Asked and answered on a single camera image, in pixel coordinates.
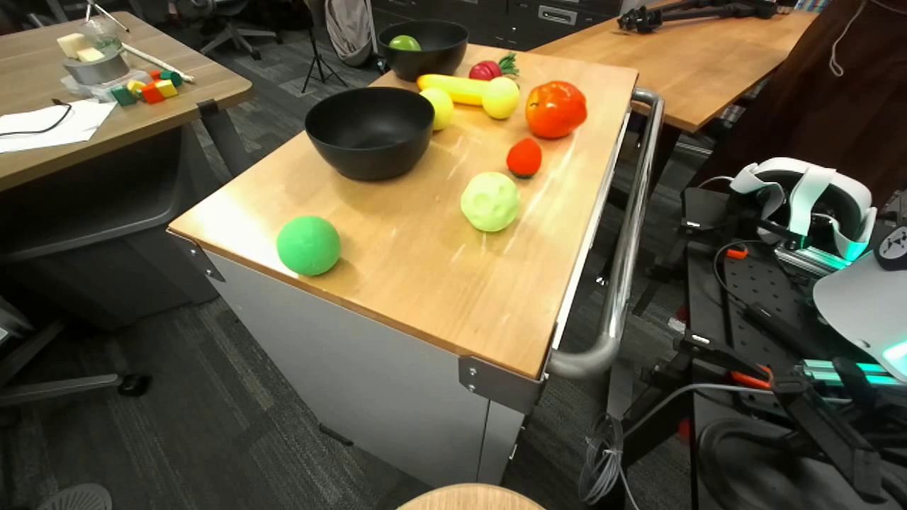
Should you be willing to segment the light green dimpled ball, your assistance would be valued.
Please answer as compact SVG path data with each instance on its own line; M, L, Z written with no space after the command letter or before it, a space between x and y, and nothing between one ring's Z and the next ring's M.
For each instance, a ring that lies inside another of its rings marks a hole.
M458 195L458 213L478 233L508 230L518 211L518 188L505 174L477 174Z

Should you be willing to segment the red plastic strawberry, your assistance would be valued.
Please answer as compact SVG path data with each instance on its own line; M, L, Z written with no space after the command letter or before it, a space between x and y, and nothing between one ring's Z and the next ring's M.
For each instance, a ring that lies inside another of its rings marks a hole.
M508 150L508 171L518 178L532 178L540 171L540 144L522 140Z

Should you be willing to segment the dark green smooth ball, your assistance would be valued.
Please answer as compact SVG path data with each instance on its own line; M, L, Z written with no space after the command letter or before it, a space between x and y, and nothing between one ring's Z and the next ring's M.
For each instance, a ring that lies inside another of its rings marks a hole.
M278 233L278 259L287 270L316 277L338 267L339 235L329 222L316 215L291 219Z

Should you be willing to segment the yellow green plastic lemon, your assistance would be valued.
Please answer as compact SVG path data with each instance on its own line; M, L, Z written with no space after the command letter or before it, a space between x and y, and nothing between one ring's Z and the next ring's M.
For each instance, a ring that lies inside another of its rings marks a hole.
M434 130L444 130L454 119L454 99L440 87L420 90L434 107Z

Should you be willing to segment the yellow plastic banana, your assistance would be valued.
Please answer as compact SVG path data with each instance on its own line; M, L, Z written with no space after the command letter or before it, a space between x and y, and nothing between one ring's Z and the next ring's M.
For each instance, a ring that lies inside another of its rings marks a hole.
M458 104L478 104L481 97L486 93L486 83L484 80L447 76L447 73L423 73L416 80L416 87L420 90L440 87Z

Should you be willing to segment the orange red plastic pepper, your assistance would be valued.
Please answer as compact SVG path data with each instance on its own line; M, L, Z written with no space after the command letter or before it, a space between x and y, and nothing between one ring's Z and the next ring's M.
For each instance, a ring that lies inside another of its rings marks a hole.
M587 97L564 80L535 86L523 104L523 123L532 136L564 140L587 119Z

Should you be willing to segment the red radish with green leaves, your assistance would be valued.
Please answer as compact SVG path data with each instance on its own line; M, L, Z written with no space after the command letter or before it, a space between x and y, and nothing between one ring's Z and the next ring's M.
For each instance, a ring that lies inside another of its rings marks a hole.
M496 80L496 76L518 76L516 55L505 55L501 59L478 59L468 72L469 80Z

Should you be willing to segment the green plastic lime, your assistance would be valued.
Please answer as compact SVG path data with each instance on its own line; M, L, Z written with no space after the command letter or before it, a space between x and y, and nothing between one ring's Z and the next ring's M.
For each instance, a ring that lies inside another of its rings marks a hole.
M393 52L423 52L420 39L410 38L410 34L391 38L389 49L393 49Z

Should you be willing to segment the black bowl far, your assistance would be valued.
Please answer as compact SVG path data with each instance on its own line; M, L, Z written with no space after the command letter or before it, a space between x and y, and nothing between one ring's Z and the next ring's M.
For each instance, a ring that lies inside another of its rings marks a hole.
M393 52L391 38L410 34L423 52ZM384 66L404 83L423 73L454 73L464 58L468 29L444 19L396 24L380 34L380 55Z

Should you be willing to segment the round wooden stool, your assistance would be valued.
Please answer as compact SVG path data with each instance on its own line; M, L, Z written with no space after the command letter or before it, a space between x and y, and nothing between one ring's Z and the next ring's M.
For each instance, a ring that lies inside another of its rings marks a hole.
M543 510L539 502L499 485L444 485L401 502L396 510Z

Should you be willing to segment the wooden desk back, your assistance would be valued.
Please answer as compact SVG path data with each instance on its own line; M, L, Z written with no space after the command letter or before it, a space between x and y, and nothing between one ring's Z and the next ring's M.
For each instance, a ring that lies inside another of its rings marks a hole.
M817 19L812 11L686 19L654 34L621 32L615 19L539 46L539 55L624 66L666 102L664 123L696 134L759 86Z

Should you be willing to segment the wooden desk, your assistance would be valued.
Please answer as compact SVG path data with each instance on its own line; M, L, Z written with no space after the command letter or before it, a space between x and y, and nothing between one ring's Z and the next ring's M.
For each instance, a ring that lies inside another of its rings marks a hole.
M615 19L539 46L539 55L624 66L666 102L664 123L696 134L759 86L817 19L812 11L686 19L654 34L621 32Z
M250 80L153 29L141 18L119 11L119 19L125 24L128 42L132 49L160 58L168 69L183 72L189 86L183 86L176 99L163 99L158 104L115 107L88 141L2 154L0 191L19 188L156 134L180 128L197 119L203 104L226 107L253 90ZM53 99L68 99L56 39L78 29L81 19L70 19L0 38L2 114L36 110L47 107Z

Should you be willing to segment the wooden desk left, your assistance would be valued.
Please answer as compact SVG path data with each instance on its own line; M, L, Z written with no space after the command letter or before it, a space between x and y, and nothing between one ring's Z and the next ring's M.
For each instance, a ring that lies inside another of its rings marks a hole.
M153 29L141 18L119 11L119 19L125 24L128 42L132 49L160 58L168 69L183 72L189 86L183 86L176 99L163 99L158 104L115 107L88 141L2 154L0 191L19 188L156 134L180 128L197 119L203 104L226 107L253 90L250 80ZM0 38L2 114L36 110L47 107L53 99L68 99L56 39L78 29L81 19L70 19Z

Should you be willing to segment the white paper sheet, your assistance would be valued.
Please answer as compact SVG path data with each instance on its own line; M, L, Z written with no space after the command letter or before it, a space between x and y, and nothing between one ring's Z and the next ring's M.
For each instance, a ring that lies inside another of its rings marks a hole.
M112 114L112 102L77 99L0 116L0 154L88 141Z

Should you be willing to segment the clear plastic container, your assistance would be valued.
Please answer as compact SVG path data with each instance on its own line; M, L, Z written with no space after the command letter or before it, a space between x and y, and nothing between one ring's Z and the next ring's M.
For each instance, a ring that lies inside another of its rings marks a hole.
M107 18L88 18L78 32L56 39L61 52L61 69L78 86L101 86L128 73L125 29Z

